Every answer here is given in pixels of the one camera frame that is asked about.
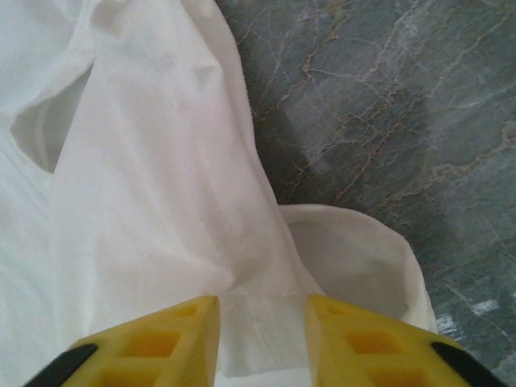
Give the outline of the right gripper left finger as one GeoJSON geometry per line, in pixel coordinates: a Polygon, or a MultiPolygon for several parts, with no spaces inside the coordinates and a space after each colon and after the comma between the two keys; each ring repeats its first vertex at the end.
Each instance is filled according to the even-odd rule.
{"type": "Polygon", "coordinates": [[[219,300],[198,297],[74,343],[23,387],[214,387],[219,300]]]}

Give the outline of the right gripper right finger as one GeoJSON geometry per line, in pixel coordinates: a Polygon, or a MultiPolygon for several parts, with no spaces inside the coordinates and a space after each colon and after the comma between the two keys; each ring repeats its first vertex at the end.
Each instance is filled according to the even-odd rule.
{"type": "Polygon", "coordinates": [[[321,295],[306,301],[312,387],[504,387],[457,342],[321,295]]]}

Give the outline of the white t-shirt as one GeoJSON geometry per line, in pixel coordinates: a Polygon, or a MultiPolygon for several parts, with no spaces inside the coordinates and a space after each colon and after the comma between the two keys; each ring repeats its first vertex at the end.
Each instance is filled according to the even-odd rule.
{"type": "Polygon", "coordinates": [[[436,330],[397,232],[277,203],[214,0],[0,0],[0,387],[202,295],[216,387],[309,387],[312,293],[436,330]]]}

